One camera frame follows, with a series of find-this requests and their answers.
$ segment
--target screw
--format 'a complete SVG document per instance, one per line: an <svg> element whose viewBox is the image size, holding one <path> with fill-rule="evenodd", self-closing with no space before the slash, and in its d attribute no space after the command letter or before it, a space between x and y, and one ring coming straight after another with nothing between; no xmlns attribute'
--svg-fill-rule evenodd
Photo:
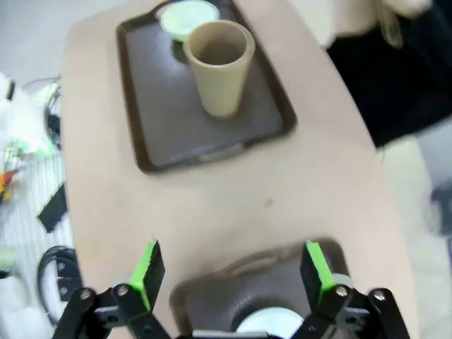
<svg viewBox="0 0 452 339"><path fill-rule="evenodd" d="M80 298L81 298L82 300L85 300L85 299L89 298L90 295L91 295L90 290L88 290L87 288L85 288L85 289L83 290L83 292L81 292Z"/></svg>
<svg viewBox="0 0 452 339"><path fill-rule="evenodd" d="M347 296L347 290L345 289L345 287L343 286L339 286L336 288L336 293L340 296L340 297L346 297Z"/></svg>
<svg viewBox="0 0 452 339"><path fill-rule="evenodd" d="M129 291L129 288L125 285L122 285L120 288L118 288L118 295L120 297L124 296Z"/></svg>
<svg viewBox="0 0 452 339"><path fill-rule="evenodd" d="M386 299L386 297L384 296L384 293L380 290L374 291L374 297L375 297L375 299L379 300L380 302L382 302Z"/></svg>

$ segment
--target tray handle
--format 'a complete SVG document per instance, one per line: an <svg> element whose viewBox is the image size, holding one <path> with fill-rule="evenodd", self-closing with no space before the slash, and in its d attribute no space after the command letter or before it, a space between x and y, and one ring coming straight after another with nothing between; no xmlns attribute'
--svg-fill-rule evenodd
<svg viewBox="0 0 452 339"><path fill-rule="evenodd" d="M225 267L222 270L222 273L226 275L237 276L244 273L254 272L256 270L261 270L263 268L267 268L275 265L276 263L284 261L295 253L299 253L299 249L278 249L253 254Z"/></svg>

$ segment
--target beige cup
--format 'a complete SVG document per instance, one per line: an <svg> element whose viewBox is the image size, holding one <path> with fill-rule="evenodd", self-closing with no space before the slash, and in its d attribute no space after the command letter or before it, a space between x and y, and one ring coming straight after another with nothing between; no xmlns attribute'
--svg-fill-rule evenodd
<svg viewBox="0 0 452 339"><path fill-rule="evenodd" d="M207 113L217 118L237 113L255 49L251 33L232 21L204 23L191 32L184 52Z"/></svg>

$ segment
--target table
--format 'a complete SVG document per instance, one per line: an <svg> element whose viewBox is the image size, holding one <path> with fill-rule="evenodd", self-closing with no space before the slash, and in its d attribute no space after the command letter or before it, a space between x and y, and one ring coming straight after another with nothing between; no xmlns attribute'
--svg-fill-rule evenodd
<svg viewBox="0 0 452 339"><path fill-rule="evenodd" d="M175 285L257 251L331 237L342 245L357 288L392 290L418 338L410 263L381 163L332 63L285 1L237 4L292 101L296 131L233 159L153 176L140 172L115 28L156 3L100 13L67 38L66 189L85 284L101 292L118 283L134 270L146 243L159 239L167 272L155 314L176 335L168 302Z"/></svg>

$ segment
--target white bowl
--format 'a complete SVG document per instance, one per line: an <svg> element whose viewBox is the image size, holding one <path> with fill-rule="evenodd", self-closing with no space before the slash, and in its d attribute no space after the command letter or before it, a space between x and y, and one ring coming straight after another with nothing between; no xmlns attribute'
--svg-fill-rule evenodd
<svg viewBox="0 0 452 339"><path fill-rule="evenodd" d="M282 307L260 309L243 320L236 332L267 332L282 339L290 339L302 325L303 318Z"/></svg>
<svg viewBox="0 0 452 339"><path fill-rule="evenodd" d="M218 20L220 12L210 2L186 0L169 5L160 19L160 26L174 40L183 42L192 30L203 23Z"/></svg>

